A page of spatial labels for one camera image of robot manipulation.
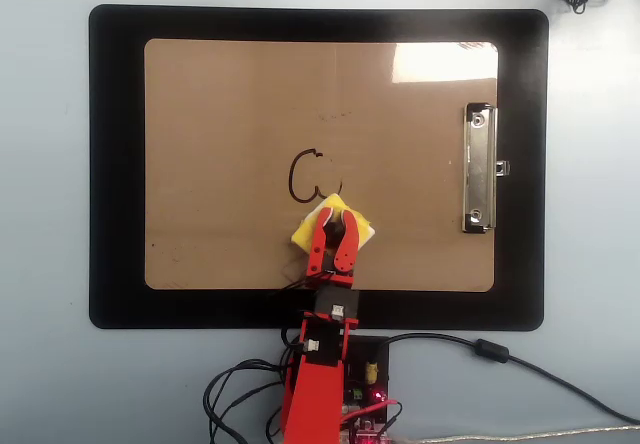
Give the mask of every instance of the red led light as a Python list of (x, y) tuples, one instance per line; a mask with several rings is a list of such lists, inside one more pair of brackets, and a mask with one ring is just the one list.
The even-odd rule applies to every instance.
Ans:
[(382, 391), (374, 391), (373, 398), (378, 402), (383, 402), (387, 400), (387, 395)]

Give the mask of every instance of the screw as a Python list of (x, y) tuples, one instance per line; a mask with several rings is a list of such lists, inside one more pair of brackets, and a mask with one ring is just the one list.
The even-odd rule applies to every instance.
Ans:
[(474, 209), (471, 211), (471, 220), (473, 222), (480, 222), (482, 219), (482, 213), (478, 209)]
[(484, 116), (482, 114), (474, 114), (473, 119), (471, 119), (471, 125), (473, 127), (484, 126)]

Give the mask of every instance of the circuit board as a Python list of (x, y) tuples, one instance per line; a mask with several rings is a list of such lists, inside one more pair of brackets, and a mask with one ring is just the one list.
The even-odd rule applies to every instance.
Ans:
[[(379, 403), (388, 396), (389, 347), (380, 346), (386, 337), (349, 336), (349, 349), (344, 363), (343, 412), (352, 412)], [(377, 360), (378, 373), (374, 384), (367, 384), (367, 363)], [(387, 422), (387, 411), (372, 413), (375, 424)]]

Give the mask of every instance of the yellow capacitor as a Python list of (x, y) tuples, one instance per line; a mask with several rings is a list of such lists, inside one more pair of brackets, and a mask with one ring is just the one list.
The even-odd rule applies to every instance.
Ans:
[(374, 362), (373, 364), (367, 362), (367, 367), (365, 370), (365, 381), (368, 385), (373, 385), (378, 381), (378, 363)]

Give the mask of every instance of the black frame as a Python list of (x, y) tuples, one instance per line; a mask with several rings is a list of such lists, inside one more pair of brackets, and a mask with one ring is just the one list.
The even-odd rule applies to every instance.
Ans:
[(361, 291), (361, 327), (532, 330), (543, 318), (549, 23), (535, 10), (294, 10), (101, 5), (89, 17), (89, 312), (101, 328), (295, 325), (307, 292), (158, 291), (144, 282), (144, 46), (152, 38), (490, 41), (499, 50), (495, 284), (486, 293)]

